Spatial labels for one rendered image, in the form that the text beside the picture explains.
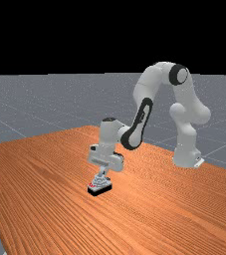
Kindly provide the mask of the toggle switch on black base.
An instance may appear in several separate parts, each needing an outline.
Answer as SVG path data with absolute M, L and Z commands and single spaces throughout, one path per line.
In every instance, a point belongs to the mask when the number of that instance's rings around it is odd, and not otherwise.
M 92 196 L 98 196 L 112 188 L 113 184 L 109 177 L 96 175 L 92 182 L 88 185 L 88 193 Z

